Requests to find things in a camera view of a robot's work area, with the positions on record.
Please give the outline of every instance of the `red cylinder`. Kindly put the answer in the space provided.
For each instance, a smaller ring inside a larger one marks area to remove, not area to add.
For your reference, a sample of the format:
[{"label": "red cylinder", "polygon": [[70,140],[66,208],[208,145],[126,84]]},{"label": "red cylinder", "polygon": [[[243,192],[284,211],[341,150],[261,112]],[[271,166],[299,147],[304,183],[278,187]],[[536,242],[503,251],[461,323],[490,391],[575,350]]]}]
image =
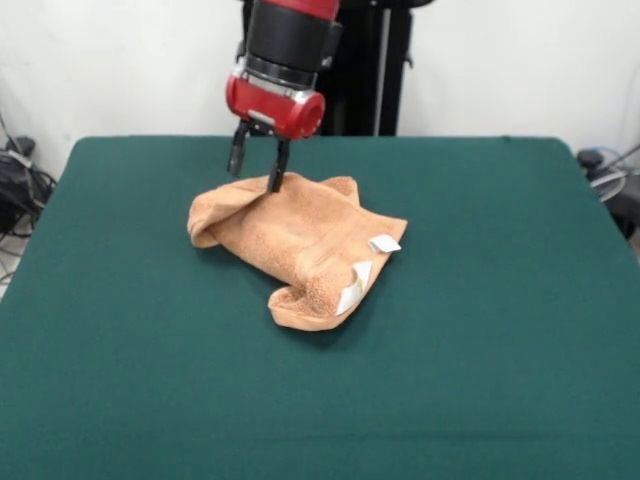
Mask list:
[{"label": "red cylinder", "polygon": [[280,7],[296,10],[330,22],[336,19],[340,0],[262,0]]}]

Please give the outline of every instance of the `green table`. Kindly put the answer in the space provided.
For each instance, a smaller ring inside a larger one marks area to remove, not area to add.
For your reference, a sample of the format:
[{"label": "green table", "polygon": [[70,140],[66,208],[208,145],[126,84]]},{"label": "green table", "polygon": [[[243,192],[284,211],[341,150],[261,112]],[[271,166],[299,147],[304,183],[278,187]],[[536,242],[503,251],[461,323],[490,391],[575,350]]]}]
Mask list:
[{"label": "green table", "polygon": [[640,269],[561,142],[296,145],[293,171],[410,221],[320,334],[189,243],[228,148],[76,146],[0,306],[1,479],[640,478]]}]

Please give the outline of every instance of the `white label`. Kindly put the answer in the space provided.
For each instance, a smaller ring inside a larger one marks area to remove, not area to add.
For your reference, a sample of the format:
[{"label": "white label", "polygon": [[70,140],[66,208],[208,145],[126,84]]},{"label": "white label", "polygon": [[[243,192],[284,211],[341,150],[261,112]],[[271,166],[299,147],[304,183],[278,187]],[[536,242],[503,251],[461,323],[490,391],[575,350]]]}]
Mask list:
[{"label": "white label", "polygon": [[342,297],[340,297],[336,315],[342,315],[362,299],[369,285],[369,276],[372,268],[373,262],[361,262],[353,265],[358,278],[356,283],[342,290]]},{"label": "white label", "polygon": [[398,242],[391,235],[378,235],[369,240],[369,246],[376,253],[391,253],[402,250],[402,247],[398,245]]}]

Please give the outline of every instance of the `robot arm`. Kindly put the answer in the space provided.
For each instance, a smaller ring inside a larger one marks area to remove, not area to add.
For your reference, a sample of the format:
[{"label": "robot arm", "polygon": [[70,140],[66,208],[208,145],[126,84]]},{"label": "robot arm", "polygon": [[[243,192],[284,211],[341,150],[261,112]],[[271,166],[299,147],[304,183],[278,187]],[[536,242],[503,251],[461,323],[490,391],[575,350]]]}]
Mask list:
[{"label": "robot arm", "polygon": [[340,0],[256,0],[244,55],[227,83],[227,104],[240,118],[228,169],[242,170],[252,128],[278,140],[268,189],[280,189],[292,140],[317,130],[325,99],[315,91],[318,73],[331,68],[342,31]]}]

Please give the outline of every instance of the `tan towel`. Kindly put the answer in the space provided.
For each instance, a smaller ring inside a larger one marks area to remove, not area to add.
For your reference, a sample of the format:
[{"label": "tan towel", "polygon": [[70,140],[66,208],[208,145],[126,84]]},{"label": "tan towel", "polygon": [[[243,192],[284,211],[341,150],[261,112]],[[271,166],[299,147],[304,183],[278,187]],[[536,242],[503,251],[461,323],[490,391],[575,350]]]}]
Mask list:
[{"label": "tan towel", "polygon": [[277,194],[265,194],[267,180],[241,180],[199,195],[189,213],[191,241],[198,248],[222,245],[290,285],[269,299],[278,325],[335,328],[362,300],[347,299],[349,308],[339,312],[344,289],[358,283],[354,265],[371,268],[366,285],[360,282],[364,296],[389,258],[375,253],[369,240],[386,234],[399,242],[407,222],[362,208],[349,177],[316,183],[288,173]]}]

